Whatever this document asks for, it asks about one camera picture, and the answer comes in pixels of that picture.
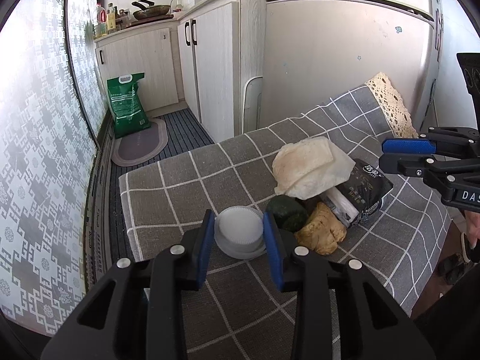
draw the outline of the blue gripper pad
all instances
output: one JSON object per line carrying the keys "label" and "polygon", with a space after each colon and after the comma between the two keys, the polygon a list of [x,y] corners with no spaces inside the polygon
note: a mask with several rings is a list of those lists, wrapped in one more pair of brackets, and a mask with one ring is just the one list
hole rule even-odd
{"label": "blue gripper pad", "polygon": [[382,151],[384,153],[432,155],[436,153],[437,148],[428,139],[387,138],[382,143]]}
{"label": "blue gripper pad", "polygon": [[213,244],[214,225],[215,215],[213,212],[210,212],[205,228],[205,236],[203,237],[202,246],[200,247],[200,253],[198,255],[198,288],[202,287],[207,277],[208,262],[210,261],[210,252],[212,251]]}
{"label": "blue gripper pad", "polygon": [[270,275],[278,290],[282,291],[284,285],[283,257],[278,245],[278,242],[281,242],[281,238],[277,226],[270,223],[270,217],[267,212],[263,214],[263,239],[267,248]]}

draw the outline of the black cabinet handle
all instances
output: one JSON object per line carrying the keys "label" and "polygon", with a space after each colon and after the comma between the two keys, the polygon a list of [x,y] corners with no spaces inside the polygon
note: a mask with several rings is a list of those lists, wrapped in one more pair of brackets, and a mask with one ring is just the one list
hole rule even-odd
{"label": "black cabinet handle", "polygon": [[189,27],[189,26],[190,26],[190,22],[187,21],[187,22],[185,23],[185,42],[187,43],[187,46],[188,46],[188,47],[190,47],[190,44],[191,44],[191,43],[188,41],[188,36],[187,36],[187,27]]}
{"label": "black cabinet handle", "polygon": [[195,39],[194,26],[195,26],[195,28],[197,28],[197,21],[196,21],[195,19],[193,19],[193,20],[191,21],[191,41],[192,41],[193,44],[196,46],[196,45],[197,45],[197,40]]}

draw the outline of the dark green vegetable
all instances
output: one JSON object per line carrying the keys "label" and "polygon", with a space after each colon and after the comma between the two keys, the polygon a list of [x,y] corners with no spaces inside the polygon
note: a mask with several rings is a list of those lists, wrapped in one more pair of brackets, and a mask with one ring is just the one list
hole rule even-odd
{"label": "dark green vegetable", "polygon": [[295,233],[305,226],[307,210],[294,198],[286,195],[273,197],[267,205],[266,211],[271,213],[278,228]]}

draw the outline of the person's leg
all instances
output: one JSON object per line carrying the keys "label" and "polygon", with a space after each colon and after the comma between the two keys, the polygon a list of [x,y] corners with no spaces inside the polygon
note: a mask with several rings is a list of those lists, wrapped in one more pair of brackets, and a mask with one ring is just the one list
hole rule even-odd
{"label": "person's leg", "polygon": [[437,360],[478,359],[480,264],[414,322],[430,343]]}

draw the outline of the white wooden cabinet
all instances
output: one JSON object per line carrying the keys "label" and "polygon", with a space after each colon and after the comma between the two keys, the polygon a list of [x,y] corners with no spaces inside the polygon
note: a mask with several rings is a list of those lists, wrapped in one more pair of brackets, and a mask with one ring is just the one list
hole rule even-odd
{"label": "white wooden cabinet", "polygon": [[214,0],[178,27],[185,99],[215,142],[246,132],[244,87],[263,74],[265,0]]}
{"label": "white wooden cabinet", "polygon": [[170,28],[128,36],[98,47],[96,52],[106,90],[108,79],[144,72],[138,96],[145,111],[178,103]]}

